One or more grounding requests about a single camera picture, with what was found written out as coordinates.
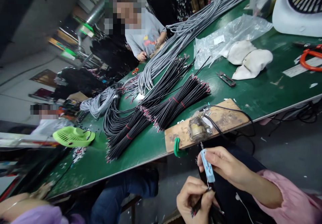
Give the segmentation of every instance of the white paper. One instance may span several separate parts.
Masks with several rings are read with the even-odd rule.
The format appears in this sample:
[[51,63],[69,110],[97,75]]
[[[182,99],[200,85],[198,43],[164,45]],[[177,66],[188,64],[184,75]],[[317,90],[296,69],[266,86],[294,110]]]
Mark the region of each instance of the white paper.
[[212,129],[213,128],[213,125],[212,123],[210,122],[209,119],[207,119],[206,117],[201,117],[201,119]]
[[[320,58],[317,58],[317,57],[314,57],[310,60],[307,60],[306,63],[308,65],[311,65],[311,66],[319,66],[319,65],[322,65],[322,59]],[[307,68],[304,68],[301,64],[300,65],[296,65],[296,66],[293,66],[292,68],[289,68],[285,71],[283,71],[283,73],[289,77],[294,77],[294,76],[297,76],[303,72],[306,72],[308,71]]]
[[217,38],[214,38],[214,45],[217,45],[221,42],[225,42],[225,37],[224,35],[220,35]]
[[91,38],[94,36],[94,33],[90,31],[88,28],[86,28],[84,25],[80,28],[80,30]]
[[300,62],[300,59],[301,59],[301,56],[302,55],[299,55],[295,60],[294,60],[294,63],[297,64]]

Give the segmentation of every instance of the bundle of cables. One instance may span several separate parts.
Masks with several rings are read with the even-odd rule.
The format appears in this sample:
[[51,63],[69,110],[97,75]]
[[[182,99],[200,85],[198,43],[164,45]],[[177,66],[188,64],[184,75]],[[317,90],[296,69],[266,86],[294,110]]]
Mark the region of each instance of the bundle of cables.
[[[168,67],[165,74],[162,76],[162,78],[157,82],[156,87],[153,91],[150,91],[145,99],[141,101],[140,105],[145,104],[146,106],[150,107],[153,105],[158,104],[162,97],[169,94],[170,90],[174,87],[175,84],[178,83],[178,81],[184,76],[184,74],[190,70],[192,64],[187,64],[189,56],[177,58],[173,61],[173,63]],[[110,139],[110,144],[113,145],[114,141],[117,141],[118,137],[115,135],[119,134],[119,136],[125,136],[128,132],[129,128],[132,128],[134,125],[132,125],[132,122],[130,120],[133,119],[133,122],[135,123],[136,120],[138,120],[138,115],[135,115],[135,111],[137,108],[132,108],[126,111],[118,111],[118,99],[114,101],[113,105],[110,109],[108,109],[104,116],[103,121],[103,129],[107,137]]]
[[99,118],[110,108],[115,98],[120,98],[119,90],[122,85],[123,83],[121,82],[114,83],[96,97],[83,101],[80,104],[80,109],[89,111],[94,118]]
[[205,98],[210,93],[210,87],[208,83],[198,79],[197,76],[191,75],[185,84],[181,87],[179,92],[169,101],[166,101],[166,105],[161,103],[162,107],[159,113],[155,113],[155,109],[149,111],[145,110],[148,119],[154,122],[155,128],[158,132],[164,131],[170,123],[181,113],[183,110],[199,100]]
[[182,79],[194,63],[193,61],[191,64],[187,64],[188,58],[184,56],[175,59],[162,78],[156,83],[153,91],[148,93],[130,115],[123,118],[119,117],[118,114],[125,112],[114,111],[113,107],[111,111],[106,112],[103,129],[109,137],[107,145],[110,149],[107,151],[106,156],[108,162],[117,159],[132,139],[150,124],[150,121],[144,117],[142,109],[159,106],[158,104],[162,98],[171,93],[170,90]]
[[167,25],[166,27],[175,33],[174,36],[147,63],[144,71],[140,72],[135,80],[131,81],[130,84],[128,82],[124,83],[125,91],[130,92],[130,95],[136,96],[139,93],[145,95],[146,90],[153,89],[152,80],[173,62],[173,59],[180,51],[219,16],[241,1],[243,0],[210,0],[206,7],[189,17],[186,21]]

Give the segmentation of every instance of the blue tool handle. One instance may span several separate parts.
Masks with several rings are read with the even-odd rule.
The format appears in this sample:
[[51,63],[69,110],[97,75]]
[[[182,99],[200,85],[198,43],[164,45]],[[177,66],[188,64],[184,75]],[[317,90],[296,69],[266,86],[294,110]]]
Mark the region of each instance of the blue tool handle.
[[206,172],[208,182],[213,183],[213,182],[215,182],[215,176],[214,176],[214,172],[212,171],[211,164],[209,164],[208,161],[205,158],[206,151],[207,151],[206,149],[201,151],[202,163],[204,164],[204,168],[205,168],[205,172]]

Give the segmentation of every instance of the green clamp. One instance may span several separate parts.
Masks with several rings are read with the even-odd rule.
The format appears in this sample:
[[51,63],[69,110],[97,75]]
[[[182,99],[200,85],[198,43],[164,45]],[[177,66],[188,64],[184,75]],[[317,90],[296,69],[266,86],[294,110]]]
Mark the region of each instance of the green clamp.
[[178,158],[184,157],[188,155],[186,150],[179,149],[180,139],[177,137],[174,139],[174,155]]

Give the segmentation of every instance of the white fan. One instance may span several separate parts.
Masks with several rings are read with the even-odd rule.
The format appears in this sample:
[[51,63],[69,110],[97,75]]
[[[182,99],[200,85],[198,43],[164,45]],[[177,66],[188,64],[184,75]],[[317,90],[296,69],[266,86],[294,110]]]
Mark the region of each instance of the white fan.
[[322,0],[276,0],[273,26],[285,34],[322,37]]

